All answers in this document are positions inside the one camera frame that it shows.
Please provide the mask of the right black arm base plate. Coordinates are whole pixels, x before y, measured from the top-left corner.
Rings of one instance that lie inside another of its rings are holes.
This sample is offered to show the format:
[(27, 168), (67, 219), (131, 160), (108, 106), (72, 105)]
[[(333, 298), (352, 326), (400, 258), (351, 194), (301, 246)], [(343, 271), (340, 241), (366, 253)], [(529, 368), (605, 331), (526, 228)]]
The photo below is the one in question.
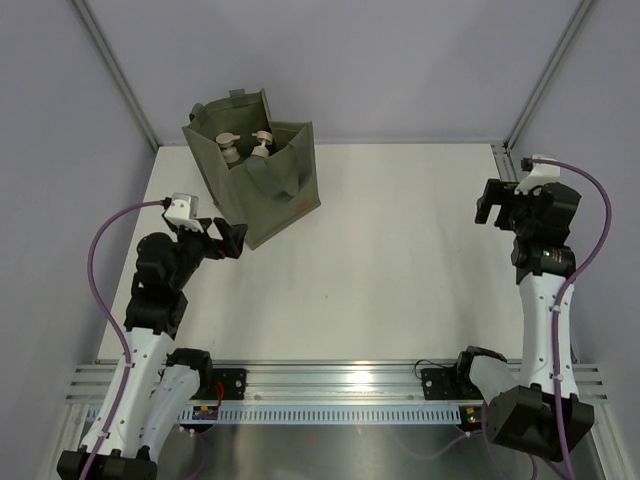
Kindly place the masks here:
[(482, 400), (476, 386), (459, 377), (453, 367), (424, 368), (420, 371), (425, 400)]

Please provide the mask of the grey-green pump soap bottle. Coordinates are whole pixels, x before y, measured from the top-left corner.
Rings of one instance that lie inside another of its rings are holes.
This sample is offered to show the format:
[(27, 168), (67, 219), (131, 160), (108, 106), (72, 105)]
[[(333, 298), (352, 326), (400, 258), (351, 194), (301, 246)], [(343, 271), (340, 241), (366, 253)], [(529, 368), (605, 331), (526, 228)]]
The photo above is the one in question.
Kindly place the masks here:
[(274, 143), (274, 136), (269, 131), (259, 130), (252, 134), (255, 138), (256, 145), (251, 151), (251, 155), (247, 158), (246, 163), (248, 168), (258, 169), (266, 168), (266, 159), (270, 156), (269, 148)]

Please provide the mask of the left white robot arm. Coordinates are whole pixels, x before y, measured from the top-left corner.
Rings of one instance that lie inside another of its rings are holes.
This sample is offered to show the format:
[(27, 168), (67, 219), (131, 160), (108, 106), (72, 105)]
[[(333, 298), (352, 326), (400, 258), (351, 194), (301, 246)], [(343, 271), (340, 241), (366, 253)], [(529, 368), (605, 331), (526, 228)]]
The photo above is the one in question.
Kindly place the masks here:
[(158, 459), (189, 399), (208, 396), (215, 375), (208, 352), (174, 341), (186, 311), (184, 288), (203, 260), (237, 259), (247, 227), (222, 218), (168, 221), (169, 233), (143, 237), (119, 360), (93, 425), (61, 453), (63, 479), (154, 479)]

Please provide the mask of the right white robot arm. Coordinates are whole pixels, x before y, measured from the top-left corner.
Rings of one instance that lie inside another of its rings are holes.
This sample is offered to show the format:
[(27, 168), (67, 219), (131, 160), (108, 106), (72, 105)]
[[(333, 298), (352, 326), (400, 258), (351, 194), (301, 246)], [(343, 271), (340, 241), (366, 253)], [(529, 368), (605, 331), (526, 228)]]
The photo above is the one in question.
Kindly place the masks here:
[(469, 346), (453, 367), (461, 395), (480, 393), (489, 440), (497, 445), (562, 462), (593, 426), (591, 405), (581, 401), (570, 345), (570, 306), (576, 272), (567, 245), (580, 194), (559, 182), (523, 189), (490, 179), (476, 203), (475, 221), (484, 224), (493, 207), (495, 227), (514, 234), (511, 262), (523, 311), (520, 371), (506, 358)]

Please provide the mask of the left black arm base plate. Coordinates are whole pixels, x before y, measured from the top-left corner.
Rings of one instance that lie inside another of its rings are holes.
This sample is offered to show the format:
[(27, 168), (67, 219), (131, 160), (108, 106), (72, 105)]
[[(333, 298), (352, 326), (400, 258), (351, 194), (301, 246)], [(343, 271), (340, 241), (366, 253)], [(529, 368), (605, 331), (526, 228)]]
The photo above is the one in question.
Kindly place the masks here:
[(195, 400), (240, 401), (245, 398), (247, 370), (243, 368), (213, 368), (200, 375), (200, 386), (193, 396)]

